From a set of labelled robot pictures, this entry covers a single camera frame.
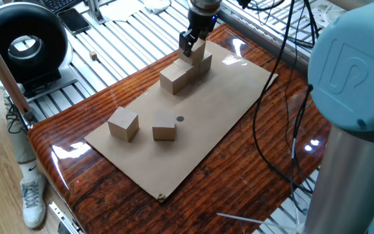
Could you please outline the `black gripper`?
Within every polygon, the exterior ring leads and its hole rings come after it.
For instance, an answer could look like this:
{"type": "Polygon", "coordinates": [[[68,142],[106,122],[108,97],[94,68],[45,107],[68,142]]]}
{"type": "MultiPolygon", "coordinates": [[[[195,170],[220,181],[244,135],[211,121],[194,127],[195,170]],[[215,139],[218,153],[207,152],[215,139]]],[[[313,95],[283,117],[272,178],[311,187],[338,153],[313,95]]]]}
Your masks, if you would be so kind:
{"type": "Polygon", "coordinates": [[[198,38],[206,40],[212,33],[217,20],[216,15],[203,16],[192,9],[188,11],[189,27],[179,35],[179,47],[183,54],[190,57],[192,47],[198,38]]]}

